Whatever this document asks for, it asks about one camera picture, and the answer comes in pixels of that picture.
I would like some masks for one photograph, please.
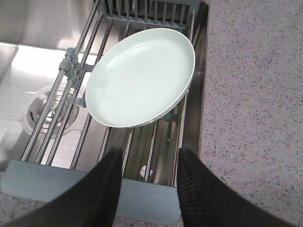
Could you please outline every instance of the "white plate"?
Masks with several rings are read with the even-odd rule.
[[[95,66],[86,87],[87,108],[107,126],[149,124],[178,104],[194,68],[194,48],[180,32],[138,32],[111,48]]]

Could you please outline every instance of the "gray plastic bracket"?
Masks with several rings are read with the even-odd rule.
[[[85,98],[76,98],[74,96],[70,97],[69,103],[86,108]]]
[[[76,50],[74,48],[67,48],[65,57],[70,56],[72,63],[77,64],[78,63],[78,57],[76,56]]]
[[[85,64],[83,69],[86,71],[86,72],[92,72],[93,69],[94,69],[95,65],[88,65],[88,64]]]
[[[67,49],[65,58],[60,63],[59,70],[64,70],[67,80],[71,80],[73,82],[71,86],[72,88],[76,89],[79,86],[81,64],[78,62],[78,57],[75,55],[75,49],[71,47]]]
[[[176,122],[178,120],[178,114],[174,114],[172,112],[168,112],[163,117],[161,117],[162,120],[165,120],[167,122]]]

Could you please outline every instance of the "dish rack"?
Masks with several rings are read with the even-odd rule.
[[[87,72],[92,72],[96,63],[102,58],[113,26],[125,27],[123,38],[128,36],[130,29],[139,31],[165,27],[184,33],[193,42],[194,24],[200,4],[200,0],[95,0],[76,48],[68,48],[66,51],[65,58],[59,67],[59,74],[36,122],[21,160],[29,160],[63,77],[66,76],[68,82],[35,158],[35,163],[40,164],[50,139],[55,135],[54,143],[46,161],[47,166],[52,165],[73,107],[75,105],[85,107],[84,98],[77,97],[83,78]],[[101,21],[107,24],[107,29],[95,64],[89,65],[86,60]],[[91,36],[85,47],[83,57],[78,62],[78,55],[91,27]],[[124,178],[176,187],[178,150],[183,146],[187,98],[188,95],[186,94],[171,112],[152,124],[127,129],[107,127],[96,162],[106,154],[110,147],[122,147],[124,149],[122,171]],[[60,128],[53,134],[59,118],[62,121]],[[91,120],[92,117],[88,114],[70,169],[76,169]]]

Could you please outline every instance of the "metal frame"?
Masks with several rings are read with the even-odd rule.
[[[83,42],[84,42],[84,39],[85,37],[87,36],[87,33],[88,33],[88,30],[91,26],[91,23],[93,21],[93,18],[96,16],[96,11],[97,11],[97,8],[99,6],[99,3],[100,3],[100,0],[97,0],[95,1],[95,4],[91,10],[91,13],[89,15],[89,18],[86,22],[86,25],[83,29],[83,32],[81,34],[81,37],[79,39],[79,42],[75,48],[75,58],[77,59],[77,56],[80,52],[80,49],[82,48],[82,45],[83,45]],[[118,3],[118,6],[120,6],[121,4],[121,0],[117,0],[117,3]],[[148,14],[148,7],[147,7],[147,0],[144,0],[144,3],[145,3],[145,7],[144,7],[144,11],[145,11],[145,17],[143,18],[144,21],[145,21],[145,25],[143,27],[143,30],[147,29],[147,28],[150,28],[150,24],[147,23],[147,14]],[[138,7],[138,2],[137,0],[134,0],[134,9]],[[156,11],[158,10],[158,1],[156,1],[155,3],[155,9]],[[121,9],[119,7],[117,7],[117,10],[118,10],[118,17],[122,18],[122,13],[121,13]],[[174,3],[173,4],[173,12],[176,11],[176,4]],[[185,11],[185,7],[182,7],[182,11],[181,11],[181,17],[184,16],[184,11]],[[114,15],[113,14],[113,9],[109,9],[109,16],[112,16]],[[87,57],[89,55],[89,52],[90,52],[90,49],[92,47],[92,44],[93,44],[93,41],[96,37],[96,34],[98,32],[98,29],[99,29],[99,26],[101,24],[101,20],[104,18],[104,14],[103,12],[99,13],[98,16],[97,16],[97,20],[94,24],[94,27],[93,27],[93,30],[92,30],[92,34],[90,36],[90,39],[89,39],[89,42],[85,48],[85,51],[84,51],[84,55],[83,55],[83,58],[81,60],[81,63],[80,63],[80,68],[77,69],[77,72],[78,72],[78,80],[79,80],[79,83],[78,85],[74,88],[74,91],[73,91],[73,94],[72,96],[73,97],[77,97],[78,93],[79,93],[79,90],[80,90],[80,87],[81,87],[81,84],[82,84],[82,81],[83,81],[83,78],[85,76],[85,73],[88,70],[88,68],[92,68],[92,67],[88,67],[87,64],[85,63],[86,60],[87,60]],[[189,28],[188,28],[188,38],[190,39],[190,41],[192,42],[192,39],[193,39],[193,29],[194,29],[194,22],[195,22],[195,17],[196,17],[196,11],[193,10],[191,11],[191,18],[187,20],[187,24],[190,25]],[[170,23],[170,26],[175,26],[175,23],[174,23],[174,13],[172,15],[172,21]],[[103,37],[103,41],[101,43],[101,46],[100,46],[100,49],[99,49],[99,52],[98,52],[98,55],[97,55],[97,58],[96,58],[96,61],[95,61],[95,65],[97,64],[97,62],[101,59],[101,56],[103,54],[103,51],[104,51],[104,48],[105,48],[105,45],[107,43],[107,40],[108,40],[108,37],[110,35],[110,32],[111,32],[111,28],[112,28],[112,25],[113,25],[113,22],[114,20],[110,20],[109,23],[108,23],[108,26],[107,26],[107,29],[106,29],[106,32],[105,32],[105,35]],[[163,22],[162,22],[162,25],[165,25],[166,22],[165,22],[165,19],[163,19]],[[126,26],[125,26],[125,32],[124,32],[124,37],[123,38],[126,38],[127,35],[128,35],[128,32],[129,32],[129,27],[131,25],[131,22],[128,22],[126,23]],[[68,60],[73,60],[71,56],[67,55],[66,56],[66,59]],[[61,84],[61,81],[63,79],[63,76],[66,72],[64,71],[64,69],[61,69],[59,71],[59,74],[58,74],[58,77],[52,87],[52,90],[50,92],[50,95],[45,103],[45,106],[43,108],[43,111],[41,113],[41,116],[33,130],[33,133],[31,134],[31,137],[30,137],[30,140],[27,144],[27,147],[25,149],[25,152],[22,156],[22,161],[28,161],[28,158],[31,154],[31,151],[35,145],[35,142],[36,142],[36,139],[40,133],[40,130],[42,128],[42,125],[44,123],[44,120],[47,116],[47,113],[48,113],[48,110],[50,109],[51,105],[52,105],[52,102],[55,98],[55,94]],[[42,158],[45,154],[45,150],[48,146],[48,143],[50,141],[50,138],[52,136],[52,133],[53,133],[53,130],[54,130],[54,127],[57,123],[57,120],[62,112],[62,107],[63,105],[65,104],[66,102],[66,99],[67,99],[67,95],[68,93],[70,92],[71,90],[71,87],[73,85],[73,80],[69,79],[68,78],[68,83],[65,87],[65,90],[63,92],[63,95],[62,95],[62,98],[59,102],[59,105],[58,105],[58,108],[55,112],[55,115],[54,115],[54,118],[52,119],[52,122],[51,122],[51,125],[50,125],[50,128],[48,129],[44,139],[43,139],[43,142],[42,142],[42,145],[39,149],[39,152],[37,154],[37,157],[35,158],[35,163],[41,163],[42,161]],[[53,162],[53,159],[55,157],[55,154],[56,154],[56,151],[58,149],[58,146],[59,146],[59,143],[60,143],[60,140],[61,140],[61,137],[63,135],[63,132],[64,132],[64,129],[66,127],[66,123],[69,119],[69,116],[71,114],[71,110],[73,108],[73,103],[69,103],[68,105],[68,108],[66,110],[66,112],[64,113],[64,118],[63,118],[63,121],[62,121],[62,124],[60,126],[60,129],[55,137],[55,140],[54,140],[54,143],[53,143],[53,146],[51,148],[51,151],[50,151],[50,154],[48,155],[48,158],[47,158],[47,161],[46,161],[46,165],[51,165],[52,162]],[[176,175],[177,175],[177,162],[178,162],[178,150],[180,147],[182,147],[182,143],[183,143],[183,133],[184,133],[184,125],[185,125],[185,115],[186,115],[186,108],[187,108],[187,94],[185,95],[185,97],[181,100],[181,102],[178,104],[178,106],[175,108],[175,110],[178,110],[177,111],[177,117],[178,117],[178,120],[175,122],[174,120],[169,120],[169,119],[164,119],[166,121],[168,121],[168,129],[167,129],[167,136],[166,136],[166,146],[168,147],[169,144],[170,144],[170,141],[171,141],[171,131],[172,131],[172,124],[176,124],[175,126],[175,131],[173,133],[174,135],[174,138],[173,138],[173,156],[171,157],[172,158],[172,165],[170,167],[170,174],[169,174],[169,181],[168,181],[168,185],[169,186],[176,186]],[[76,165],[77,165],[77,162],[79,160],[79,157],[80,157],[80,153],[81,153],[81,149],[83,147],[83,144],[84,144],[84,140],[86,138],[86,135],[87,135],[87,132],[89,130],[89,125],[90,125],[90,122],[91,122],[91,115],[88,114],[87,118],[86,118],[86,121],[84,123],[84,127],[83,127],[83,130],[81,132],[81,135],[80,135],[80,139],[78,141],[78,145],[77,145],[77,148],[75,150],[75,153],[74,153],[74,156],[73,156],[73,159],[72,159],[72,162],[71,162],[71,166],[70,166],[70,169],[75,169],[76,168]],[[152,158],[155,157],[156,159],[159,158],[159,154],[157,152],[159,152],[159,150],[156,152],[156,154],[154,154],[154,151],[155,151],[155,145],[156,145],[156,135],[157,135],[157,131],[158,131],[158,125],[159,125],[159,121],[163,121],[163,120],[158,120],[156,122],[153,123],[153,127],[152,127],[152,133],[151,133],[151,140],[150,140],[150,148],[149,148],[149,154],[148,154],[148,160],[147,160],[147,163],[146,163],[146,170],[145,170],[145,175],[144,175],[144,181],[145,182],[150,182],[152,180],[152,177],[150,177],[150,173],[151,173],[151,167],[152,167]],[[139,129],[140,130],[140,135],[139,137],[142,136],[142,128]],[[100,150],[100,153],[99,153],[99,158],[98,158],[98,161],[104,156],[106,150],[107,150],[107,147],[108,147],[108,141],[109,141],[109,138],[110,138],[110,135],[111,135],[111,132],[112,132],[112,128],[110,127],[107,127],[106,129],[106,132],[105,132],[105,135],[104,135],[104,139],[103,139],[103,144],[102,144],[102,147],[101,147],[101,150]],[[126,139],[126,143],[125,143],[125,152],[124,152],[124,157],[123,157],[123,175],[125,174],[125,169],[126,169],[126,165],[127,165],[127,161],[128,161],[128,157],[129,157],[129,153],[130,153],[130,148],[131,148],[131,145],[132,145],[132,141],[133,141],[133,135],[134,135],[134,129],[131,128],[129,129],[128,131],[128,134],[127,134],[127,139]],[[144,136],[144,145],[143,145],[143,148],[146,146],[146,136],[147,134],[145,134]],[[138,169],[137,170],[137,173],[136,173],[136,178],[138,179],[138,175],[139,175],[139,172],[140,170]]]

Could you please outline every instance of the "speckled countertop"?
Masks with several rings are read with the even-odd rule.
[[[302,46],[301,0],[210,3],[200,158],[241,196],[298,226]],[[0,223],[41,205],[0,193]],[[114,226],[162,225],[117,218]]]

